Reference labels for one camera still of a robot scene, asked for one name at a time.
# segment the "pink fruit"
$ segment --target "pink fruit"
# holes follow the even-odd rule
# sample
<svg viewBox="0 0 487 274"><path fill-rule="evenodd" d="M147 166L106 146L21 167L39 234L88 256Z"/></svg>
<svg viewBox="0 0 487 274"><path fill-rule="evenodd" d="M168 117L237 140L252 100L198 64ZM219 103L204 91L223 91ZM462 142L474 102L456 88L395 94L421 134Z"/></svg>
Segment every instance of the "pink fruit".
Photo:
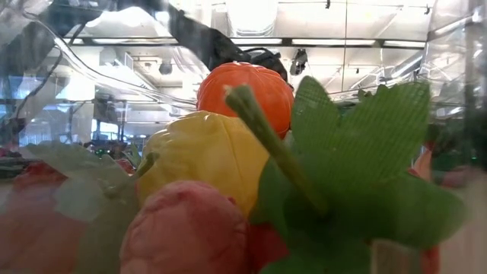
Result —
<svg viewBox="0 0 487 274"><path fill-rule="evenodd" d="M231 199L196 181L148 198L121 249L122 274L248 274L247 223Z"/></svg>

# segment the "toy vegetable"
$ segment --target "toy vegetable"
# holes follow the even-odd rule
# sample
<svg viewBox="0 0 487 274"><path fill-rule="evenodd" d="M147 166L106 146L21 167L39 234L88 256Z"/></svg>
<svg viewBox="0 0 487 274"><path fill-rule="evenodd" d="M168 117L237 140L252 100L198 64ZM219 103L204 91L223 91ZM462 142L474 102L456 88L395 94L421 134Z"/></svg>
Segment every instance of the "toy vegetable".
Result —
<svg viewBox="0 0 487 274"><path fill-rule="evenodd" d="M236 62L220 65L201 83L197 109L236 116L224 102L224 88L241 84L252 87L272 128L284 138L291 120L292 89L277 72L262 66Z"/></svg>
<svg viewBox="0 0 487 274"><path fill-rule="evenodd" d="M87 225L56 211L54 195L67 179L43 162L15 177L0 214L0 272L72 272Z"/></svg>
<svg viewBox="0 0 487 274"><path fill-rule="evenodd" d="M143 204L149 195L177 180L199 180L233 197L247 215L257 199L259 176L269 157L237 117L199 111L177 119L155 133L143 157L160 157L138 182Z"/></svg>
<svg viewBox="0 0 487 274"><path fill-rule="evenodd" d="M247 223L232 199L196 181L169 183L129 226L121 274L250 274Z"/></svg>
<svg viewBox="0 0 487 274"><path fill-rule="evenodd" d="M425 84L382 86L342 115L305 77L286 148L249 87L229 92L229 106L271 154L257 215L266 216L260 221L270 221L290 251L261 274L368 273L370 240L427 249L460 228L463 201L405 171L424 139L429 99Z"/></svg>

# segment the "red fruit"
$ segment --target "red fruit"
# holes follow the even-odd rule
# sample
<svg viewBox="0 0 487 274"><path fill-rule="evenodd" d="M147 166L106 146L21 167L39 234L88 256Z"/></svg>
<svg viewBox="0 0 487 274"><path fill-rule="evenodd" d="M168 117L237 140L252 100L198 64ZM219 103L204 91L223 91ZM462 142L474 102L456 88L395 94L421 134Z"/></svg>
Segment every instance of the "red fruit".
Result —
<svg viewBox="0 0 487 274"><path fill-rule="evenodd" d="M129 226L120 259L121 274L249 274L247 223L212 186L170 183Z"/></svg>
<svg viewBox="0 0 487 274"><path fill-rule="evenodd" d="M29 165L14 178L0 214L0 272L68 274L88 224L56 212L53 194L67 178L49 165Z"/></svg>
<svg viewBox="0 0 487 274"><path fill-rule="evenodd" d="M289 254L286 243L270 224L251 225L248 237L250 265L254 272Z"/></svg>
<svg viewBox="0 0 487 274"><path fill-rule="evenodd" d="M423 274L438 274L440 272L440 247L432 247L423 251L421 256Z"/></svg>

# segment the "green stem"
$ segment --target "green stem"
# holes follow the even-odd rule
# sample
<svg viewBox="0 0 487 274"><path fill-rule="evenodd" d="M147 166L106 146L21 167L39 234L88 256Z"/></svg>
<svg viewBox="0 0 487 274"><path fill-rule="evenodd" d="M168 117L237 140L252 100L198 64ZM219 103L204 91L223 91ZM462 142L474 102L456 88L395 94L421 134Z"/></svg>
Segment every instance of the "green stem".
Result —
<svg viewBox="0 0 487 274"><path fill-rule="evenodd" d="M145 162L142 162L135 174L132 175L126 182L119 183L111 188L106 188L103 191L105 196L110 199L117 198L126 187L135 185L135 182L137 182L140 177L151 169L158 158L159 154L156 152L150 152L147 154L147 157L145 157Z"/></svg>
<svg viewBox="0 0 487 274"><path fill-rule="evenodd" d="M259 139L274 158L282 173L304 194L317 212L324 216L328 210L328 205L322 197L317 195L316 190L300 169L298 161L269 125L253 96L252 89L249 86L227 88L225 102Z"/></svg>

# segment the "ceiling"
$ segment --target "ceiling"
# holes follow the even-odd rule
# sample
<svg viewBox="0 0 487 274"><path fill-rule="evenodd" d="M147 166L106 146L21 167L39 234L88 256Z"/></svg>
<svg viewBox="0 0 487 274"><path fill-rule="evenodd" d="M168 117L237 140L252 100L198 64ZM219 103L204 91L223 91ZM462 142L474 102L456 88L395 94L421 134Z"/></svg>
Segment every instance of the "ceiling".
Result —
<svg viewBox="0 0 487 274"><path fill-rule="evenodd" d="M249 16L257 12L256 5L249 1ZM184 5L173 2L184 9L186 15L211 25L229 37L233 37L224 1L186 0ZM425 41L431 17L433 0L350 0L331 1L279 1L277 16L271 37L293 38L335 38L335 39L387 39ZM150 15L140 11L121 11L107 14L91 22L82 35L89 37L170 37L170 34ZM138 18L121 24L123 18ZM282 62L290 67L295 47L276 47ZM182 86L185 82L198 84L208 73L188 50L174 47L117 46L119 54L129 53L135 60L135 69L141 72L155 87L164 92L165 87ZM291 76L290 82L298 84L304 75L317 78L331 94L340 94L354 87L365 76L380 74L379 68L399 65L418 52L417 49L357 49L357 48L306 48L308 61L304 73ZM179 68L174 55L182 56ZM158 67L162 60L173 63L172 75L161 75ZM180 96L193 97L191 92Z"/></svg>

